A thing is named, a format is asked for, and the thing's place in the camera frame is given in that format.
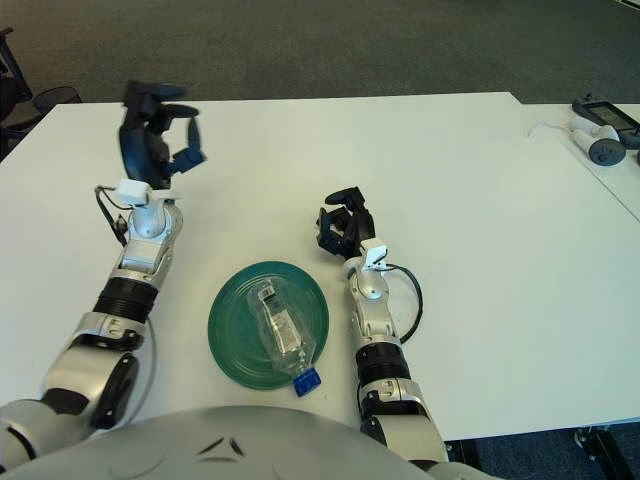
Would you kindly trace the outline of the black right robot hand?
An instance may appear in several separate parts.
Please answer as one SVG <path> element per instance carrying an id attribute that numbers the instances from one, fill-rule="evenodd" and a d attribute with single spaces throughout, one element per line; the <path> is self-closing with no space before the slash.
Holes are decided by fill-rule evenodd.
<path id="1" fill-rule="evenodd" d="M 336 209 L 327 211 L 321 207 L 319 210 L 318 246 L 345 260 L 359 257 L 361 243 L 376 236 L 373 217 L 360 189 L 355 186 L 331 193 L 324 203 Z"/>

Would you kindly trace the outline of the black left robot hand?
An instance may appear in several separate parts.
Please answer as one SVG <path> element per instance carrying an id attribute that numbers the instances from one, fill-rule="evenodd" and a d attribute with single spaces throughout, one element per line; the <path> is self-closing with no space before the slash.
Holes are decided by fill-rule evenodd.
<path id="1" fill-rule="evenodd" d="M 168 190 L 171 179 L 206 161 L 196 117 L 199 110 L 176 101 L 186 89 L 165 83 L 130 80 L 126 83 L 126 109 L 118 131 L 122 161 L 127 177 L 144 182 L 154 190 Z M 186 119 L 187 146 L 172 154 L 163 134 L 175 119 Z"/>

